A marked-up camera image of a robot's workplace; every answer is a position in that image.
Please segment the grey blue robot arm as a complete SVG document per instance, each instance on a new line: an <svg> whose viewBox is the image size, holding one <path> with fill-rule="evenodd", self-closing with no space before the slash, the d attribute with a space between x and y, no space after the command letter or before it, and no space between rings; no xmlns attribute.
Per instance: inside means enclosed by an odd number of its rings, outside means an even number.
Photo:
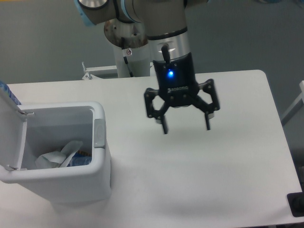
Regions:
<svg viewBox="0 0 304 228"><path fill-rule="evenodd" d="M220 109L213 79L198 83L188 39L185 9L199 0L76 0L75 5L89 25L112 19L125 24L142 23L152 54L159 89L144 93L148 118L168 132L165 113L169 107L200 109L209 120Z"/></svg>

